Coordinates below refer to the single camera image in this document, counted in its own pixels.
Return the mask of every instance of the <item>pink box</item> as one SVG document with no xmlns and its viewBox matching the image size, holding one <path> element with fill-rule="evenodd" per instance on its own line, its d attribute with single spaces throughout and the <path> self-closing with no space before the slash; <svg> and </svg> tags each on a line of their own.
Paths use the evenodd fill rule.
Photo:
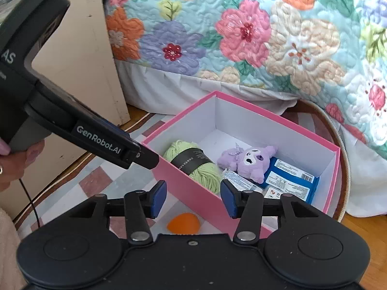
<svg viewBox="0 0 387 290">
<path fill-rule="evenodd" d="M 172 195 L 220 231 L 233 236 L 239 220 L 228 216 L 220 195 L 211 193 L 162 158 L 178 139 L 197 143 L 213 162 L 224 150 L 235 147 L 235 143 L 243 148 L 277 146 L 277 158 L 320 177 L 312 205 L 328 211 L 340 148 L 285 118 L 216 91 L 176 115 L 142 142 L 160 155 L 160 163 L 152 170 L 155 179 L 165 180 Z M 276 229 L 273 217 L 263 218 L 261 238 Z"/>
</svg>

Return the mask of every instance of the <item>purple flower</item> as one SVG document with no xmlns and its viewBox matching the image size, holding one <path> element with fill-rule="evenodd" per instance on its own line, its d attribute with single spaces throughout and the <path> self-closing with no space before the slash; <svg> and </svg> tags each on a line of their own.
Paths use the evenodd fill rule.
<svg viewBox="0 0 387 290">
<path fill-rule="evenodd" d="M 194 75 L 199 70 L 199 60 L 206 49 L 197 46 L 201 34 L 187 34 L 184 26 L 176 21 L 158 23 L 153 34 L 140 40 L 140 55 L 152 63 L 155 69 Z"/>
<path fill-rule="evenodd" d="M 366 19 L 387 27 L 387 0 L 364 0 L 362 10 Z"/>
</svg>

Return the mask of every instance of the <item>human hand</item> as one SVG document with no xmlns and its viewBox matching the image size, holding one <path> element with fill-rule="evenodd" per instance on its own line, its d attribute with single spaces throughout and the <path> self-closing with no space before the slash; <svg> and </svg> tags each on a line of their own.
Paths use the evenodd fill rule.
<svg viewBox="0 0 387 290">
<path fill-rule="evenodd" d="M 10 155 L 10 147 L 0 138 L 0 192 L 7 189 L 13 180 L 24 175 L 24 169 L 36 160 L 44 146 L 43 140 L 25 152 Z"/>
</svg>

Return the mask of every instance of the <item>floral quilt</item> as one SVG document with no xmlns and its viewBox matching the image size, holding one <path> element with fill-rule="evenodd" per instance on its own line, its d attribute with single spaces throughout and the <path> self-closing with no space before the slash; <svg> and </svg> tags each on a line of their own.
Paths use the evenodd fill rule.
<svg viewBox="0 0 387 290">
<path fill-rule="evenodd" d="M 114 57 L 311 100 L 387 159 L 387 0 L 107 0 Z"/>
</svg>

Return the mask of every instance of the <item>green yarn ball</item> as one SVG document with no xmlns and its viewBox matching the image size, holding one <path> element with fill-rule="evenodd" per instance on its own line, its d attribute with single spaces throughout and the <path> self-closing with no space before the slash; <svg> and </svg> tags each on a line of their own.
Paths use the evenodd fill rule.
<svg viewBox="0 0 387 290">
<path fill-rule="evenodd" d="M 199 146 L 195 143 L 177 140 L 172 143 L 171 147 L 169 147 L 169 149 L 164 153 L 163 157 L 167 161 L 171 162 L 178 154 L 188 148 L 199 148 Z M 220 182 L 223 178 L 219 174 L 219 168 L 213 162 L 208 162 L 199 166 L 189 175 L 189 177 L 214 194 L 218 194 L 220 192 Z"/>
</svg>

